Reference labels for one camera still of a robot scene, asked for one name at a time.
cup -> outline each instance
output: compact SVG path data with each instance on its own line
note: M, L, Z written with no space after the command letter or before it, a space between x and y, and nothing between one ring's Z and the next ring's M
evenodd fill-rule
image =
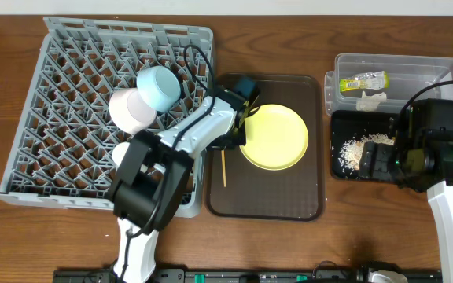
M151 126L157 111L149 107L136 88L113 92L109 100L109 115L115 125L128 134L135 134Z
M160 112L169 110L181 95L178 78L171 70L162 66L140 71L136 83L142 100Z

yellow plate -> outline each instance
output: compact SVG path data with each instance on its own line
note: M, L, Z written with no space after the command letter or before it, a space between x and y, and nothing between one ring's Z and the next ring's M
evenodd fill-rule
M246 145L241 151L252 164L267 170L293 166L304 156L308 131L300 116L282 105L263 105L245 120Z

white wall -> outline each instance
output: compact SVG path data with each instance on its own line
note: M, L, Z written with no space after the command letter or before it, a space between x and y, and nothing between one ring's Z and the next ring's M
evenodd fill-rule
M0 14L453 16L453 0L0 0Z

gray plastic dish rack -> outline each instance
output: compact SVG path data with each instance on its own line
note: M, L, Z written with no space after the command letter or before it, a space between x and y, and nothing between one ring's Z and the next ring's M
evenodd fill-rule
M214 66L212 31L110 20L45 17L44 21L50 33L43 41L13 140L0 200L47 208L112 210L106 199L115 176L111 151L131 139L110 119L112 92L135 87L136 74L143 68L157 64L170 68L183 79L185 98L160 113L149 130L156 133L173 127L198 108L205 95L189 79L184 46L199 46ZM191 49L188 52L192 71L210 86L205 61ZM195 160L188 193L176 216L194 217L200 212L203 173L204 153Z

wooden table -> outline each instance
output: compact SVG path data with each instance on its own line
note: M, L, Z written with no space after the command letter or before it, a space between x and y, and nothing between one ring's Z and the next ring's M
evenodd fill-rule
M310 75L323 82L339 53L453 57L453 17L89 17L210 27L217 70ZM41 17L0 17L0 181L47 33ZM330 118L323 116L325 142ZM326 156L330 154L325 147ZM172 220L157 262L190 269L311 270L328 259L440 267L425 194L338 181L326 161L326 210L317 222L225 219L206 208ZM26 208L0 201L0 282L48 282L57 268L110 264L119 247L111 212Z

